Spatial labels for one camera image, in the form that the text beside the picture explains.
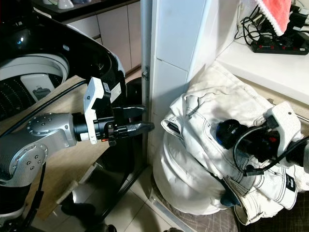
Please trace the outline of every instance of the white countertop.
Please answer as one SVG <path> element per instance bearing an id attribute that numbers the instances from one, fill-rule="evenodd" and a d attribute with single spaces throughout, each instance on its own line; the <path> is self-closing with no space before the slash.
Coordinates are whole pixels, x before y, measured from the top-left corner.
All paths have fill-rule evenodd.
<path id="1" fill-rule="evenodd" d="M 216 60 L 236 76 L 309 105 L 309 54 L 259 54 L 234 41 Z"/>

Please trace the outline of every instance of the white jeans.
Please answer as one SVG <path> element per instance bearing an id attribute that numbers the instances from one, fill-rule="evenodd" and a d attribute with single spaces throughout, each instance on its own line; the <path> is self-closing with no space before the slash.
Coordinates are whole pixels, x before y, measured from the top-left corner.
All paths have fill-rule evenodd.
<path id="1" fill-rule="evenodd" d="M 264 175 L 245 177 L 235 166 L 232 150 L 224 149 L 215 139 L 218 123 L 232 118 L 248 127 L 259 125 L 270 107 L 266 99 L 217 62 L 194 77 L 187 93 L 171 104 L 161 122 L 166 132 L 154 160 L 154 178 L 165 199 L 196 215 L 225 209 L 220 204 L 225 189 L 212 173 L 237 196 L 241 206 L 235 206 L 235 212 L 245 225 L 272 217 L 283 208 L 291 209 L 298 189 L 287 188 L 287 181 L 307 188 L 307 183 L 299 183 L 304 177 L 295 176 L 304 175 L 302 168 L 277 165 Z M 269 162 L 261 164 L 251 156 L 240 158 L 239 163 L 244 168 Z"/>

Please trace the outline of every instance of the black cable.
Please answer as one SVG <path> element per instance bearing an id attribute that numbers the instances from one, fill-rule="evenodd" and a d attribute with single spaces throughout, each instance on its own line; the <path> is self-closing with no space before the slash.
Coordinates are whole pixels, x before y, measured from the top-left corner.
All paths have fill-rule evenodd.
<path id="1" fill-rule="evenodd" d="M 0 138 L 8 135 L 10 133 L 12 133 L 14 130 L 16 130 L 18 127 L 20 127 L 23 123 L 25 123 L 26 121 L 28 121 L 29 119 L 31 119 L 32 117 L 34 117 L 38 112 L 40 112 L 41 110 L 43 110 L 44 108 L 46 108 L 47 106 L 49 106 L 50 104 L 54 103 L 55 101 L 57 101 L 59 98 L 63 97 L 64 95 L 66 95 L 67 93 L 71 92 L 72 90 L 76 89 L 77 87 L 83 85 L 83 84 L 87 84 L 88 81 L 83 80 L 78 82 L 77 84 L 71 86 L 70 88 L 64 90 L 63 92 L 59 93 L 57 96 L 53 97 L 51 100 L 45 102 L 44 104 L 40 105 L 38 108 L 36 108 L 34 111 L 32 111 L 31 113 L 29 113 L 28 115 L 26 115 L 24 118 L 22 118 L 21 120 L 19 120 L 18 122 L 16 122 L 13 126 L 11 126 L 9 129 L 7 129 L 2 135 L 0 135 Z"/>
<path id="2" fill-rule="evenodd" d="M 243 134 L 241 135 L 241 137 L 237 140 L 237 142 L 236 142 L 236 144 L 235 144 L 235 146 L 234 146 L 234 148 L 233 148 L 233 160 L 234 160 L 234 162 L 235 162 L 235 165 L 236 165 L 237 169 L 238 169 L 241 173 L 243 173 L 244 175 L 246 175 L 246 171 L 243 170 L 243 169 L 241 169 L 241 167 L 238 165 L 237 156 L 236 156 L 237 147 L 238 147 L 239 143 L 240 143 L 247 135 L 251 134 L 251 133 L 254 132 L 254 131 L 261 130 L 261 129 L 265 129 L 265 126 L 262 125 L 262 126 L 259 126 L 259 127 L 254 127 L 254 128 L 249 129 L 249 130 L 246 131 L 245 133 L 243 133 Z"/>
<path id="3" fill-rule="evenodd" d="M 45 175 L 45 169 L 46 169 L 46 162 L 42 166 L 42 172 L 41 172 L 41 177 L 40 177 L 40 182 L 38 189 L 34 195 L 34 198 L 31 203 L 31 207 L 29 209 L 29 212 L 27 213 L 26 218 L 24 219 L 22 225 L 20 228 L 18 228 L 18 232 L 23 232 L 26 228 L 28 228 L 31 224 L 32 221 L 34 220 L 35 215 L 38 212 L 38 208 L 40 207 L 43 194 L 44 192 L 42 191 L 42 185 L 43 185 L 43 180 L 44 180 L 44 175 Z"/>
<path id="4" fill-rule="evenodd" d="M 269 165 L 267 165 L 266 167 L 262 168 L 262 171 L 266 171 L 268 169 L 270 169 L 271 167 L 275 166 L 277 163 L 279 163 L 284 157 L 286 157 L 287 155 L 289 155 L 292 151 L 294 151 L 294 149 L 296 147 L 298 147 L 299 145 L 303 144 L 303 143 L 307 143 L 309 140 L 309 136 L 298 140 L 297 142 L 295 142 L 293 145 L 291 145 L 291 147 L 289 147 L 288 149 L 286 149 L 279 157 L 277 157 L 272 163 L 270 163 Z"/>
<path id="5" fill-rule="evenodd" d="M 255 16 L 260 12 L 260 8 L 258 7 L 258 5 L 253 9 L 253 11 L 251 12 L 251 14 L 249 15 L 249 17 L 245 17 L 245 18 L 251 18 L 252 17 L 252 15 L 254 14 L 254 12 L 256 11 L 256 9 L 257 9 L 257 12 L 256 12 L 256 14 L 255 14 Z M 247 23 L 247 22 L 249 22 L 249 20 L 248 21 L 246 21 L 246 22 L 244 22 L 244 20 L 245 20 L 245 18 L 243 18 L 240 22 L 242 23 L 242 25 L 244 25 L 244 23 Z M 239 39 L 239 38 L 242 38 L 242 37 L 244 37 L 244 36 L 240 36 L 240 37 L 238 37 L 238 38 L 236 38 L 236 36 L 238 35 L 238 33 L 239 33 L 239 27 L 238 27 L 238 24 L 236 25 L 237 26 L 237 32 L 236 32 L 236 34 L 235 34 L 235 36 L 234 36 L 234 39 Z"/>

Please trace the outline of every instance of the white cabinet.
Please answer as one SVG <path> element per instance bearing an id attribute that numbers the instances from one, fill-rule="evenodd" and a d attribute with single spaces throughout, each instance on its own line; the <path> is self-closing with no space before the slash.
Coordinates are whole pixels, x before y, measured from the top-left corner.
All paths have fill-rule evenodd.
<path id="1" fill-rule="evenodd" d="M 127 6 L 97 15 L 103 45 L 115 53 L 125 71 L 131 66 Z"/>
<path id="2" fill-rule="evenodd" d="M 141 64 L 140 1 L 127 6 L 132 68 Z"/>
<path id="3" fill-rule="evenodd" d="M 88 18 L 83 18 L 81 20 L 69 23 L 68 25 L 73 26 L 85 33 L 89 37 L 96 37 L 100 35 L 100 30 L 98 29 L 98 20 L 97 16 L 91 16 Z"/>
<path id="4" fill-rule="evenodd" d="M 99 44 L 102 44 L 102 39 L 101 39 L 101 38 L 97 38 L 96 41 L 97 41 Z"/>

